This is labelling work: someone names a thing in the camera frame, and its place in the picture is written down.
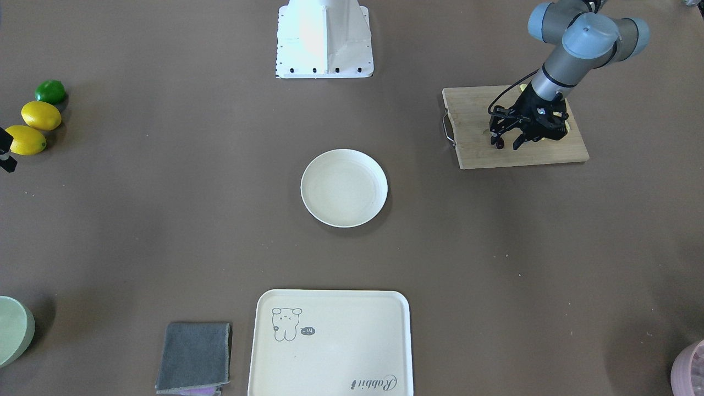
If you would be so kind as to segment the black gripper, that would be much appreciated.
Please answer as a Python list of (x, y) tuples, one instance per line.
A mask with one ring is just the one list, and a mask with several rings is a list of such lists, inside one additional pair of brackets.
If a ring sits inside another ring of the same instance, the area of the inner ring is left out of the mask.
[(528, 85), (509, 108), (494, 104), (488, 108), (488, 113), (491, 115), (490, 144), (494, 146), (496, 140), (503, 139), (503, 133), (514, 128), (521, 130), (521, 134), (513, 142), (514, 151), (528, 141), (554, 140), (556, 136), (553, 111), (567, 112), (563, 95), (559, 93), (552, 101), (547, 101), (535, 93), (531, 85)]

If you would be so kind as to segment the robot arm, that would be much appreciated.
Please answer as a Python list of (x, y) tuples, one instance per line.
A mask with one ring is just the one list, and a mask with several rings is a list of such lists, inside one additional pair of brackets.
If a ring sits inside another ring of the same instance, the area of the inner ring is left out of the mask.
[(614, 19), (601, 14), (603, 1), (540, 3), (531, 13), (530, 35), (554, 46), (543, 65), (526, 76), (528, 85), (515, 103), (505, 108), (493, 101), (490, 143), (499, 150), (503, 134), (518, 128), (513, 143), (561, 140), (567, 131), (566, 97), (590, 70), (624, 61), (642, 52), (649, 43), (648, 23), (639, 18)]

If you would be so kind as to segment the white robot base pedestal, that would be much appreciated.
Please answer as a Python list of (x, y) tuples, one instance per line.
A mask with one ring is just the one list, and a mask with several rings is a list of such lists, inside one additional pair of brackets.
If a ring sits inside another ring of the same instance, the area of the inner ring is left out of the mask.
[(367, 7), (357, 1), (290, 1), (279, 8), (277, 78), (369, 78), (374, 69)]

